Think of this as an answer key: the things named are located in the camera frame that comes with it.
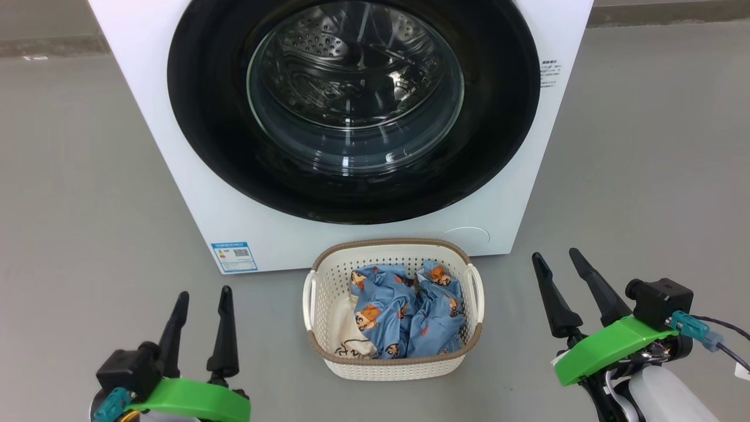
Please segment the green plastic part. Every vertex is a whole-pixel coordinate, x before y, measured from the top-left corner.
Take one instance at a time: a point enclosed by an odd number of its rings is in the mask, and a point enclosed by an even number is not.
[[[656,331],[633,317],[625,317],[573,346],[555,364],[555,373],[560,384],[577,384],[581,377],[617,362],[654,340],[677,335],[676,331]]]
[[[167,414],[215,420],[248,422],[250,401],[219,385],[186,378],[165,378],[143,403],[128,406],[130,410],[153,410]]]

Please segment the washing machine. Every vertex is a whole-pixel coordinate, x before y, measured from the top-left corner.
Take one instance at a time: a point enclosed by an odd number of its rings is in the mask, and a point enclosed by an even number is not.
[[[89,0],[222,273],[511,251],[592,0]]]

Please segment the brown basket rim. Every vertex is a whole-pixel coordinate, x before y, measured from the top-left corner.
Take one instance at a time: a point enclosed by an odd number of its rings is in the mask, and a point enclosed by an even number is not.
[[[334,252],[338,252],[344,249],[361,248],[364,246],[385,246],[385,245],[429,245],[429,246],[442,246],[444,248],[451,249],[456,252],[466,265],[471,264],[469,255],[466,254],[461,248],[454,245],[453,243],[446,242],[441,239],[425,239],[421,237],[399,237],[394,239],[374,239],[374,240],[359,240],[356,242],[341,243],[336,246],[332,246],[326,249],[320,256],[315,260],[313,264],[313,271],[320,268],[320,263],[323,262],[329,255]],[[433,363],[440,362],[443,360],[456,359],[457,357],[464,356],[474,348],[476,343],[479,341],[479,337],[482,334],[482,323],[478,322],[474,328],[474,334],[471,339],[459,350],[453,351],[447,354],[438,354],[437,356],[430,357],[408,357],[406,359],[393,359],[393,360],[379,360],[379,359],[352,359],[351,357],[336,356],[332,353],[328,353],[318,343],[315,333],[309,330],[307,334],[310,337],[310,342],[313,345],[313,349],[325,360],[333,363],[339,363],[342,365],[359,365],[359,366],[404,366],[404,365],[416,365],[419,363]]]

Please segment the white plastic basket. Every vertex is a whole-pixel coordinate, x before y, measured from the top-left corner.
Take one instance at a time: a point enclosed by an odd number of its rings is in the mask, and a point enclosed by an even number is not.
[[[349,294],[352,270],[364,265],[403,264],[414,276],[425,260],[445,265],[461,283],[466,325],[461,329],[463,347],[434,357],[394,360],[335,356],[332,308],[342,294]],[[359,381],[401,381],[445,375],[464,360],[479,340],[485,316],[482,278],[469,257],[456,245],[437,239],[384,239],[343,243],[323,252],[304,281],[302,314],[313,348],[341,378]]]

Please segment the blue cable connector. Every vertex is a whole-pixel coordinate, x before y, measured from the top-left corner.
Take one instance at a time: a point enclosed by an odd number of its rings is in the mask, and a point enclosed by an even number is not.
[[[123,387],[115,388],[94,413],[94,420],[97,422],[115,422],[131,405],[133,396]]]
[[[669,318],[669,328],[699,341],[708,351],[719,351],[716,346],[724,341],[719,333],[714,333],[711,328],[683,311],[675,311]]]

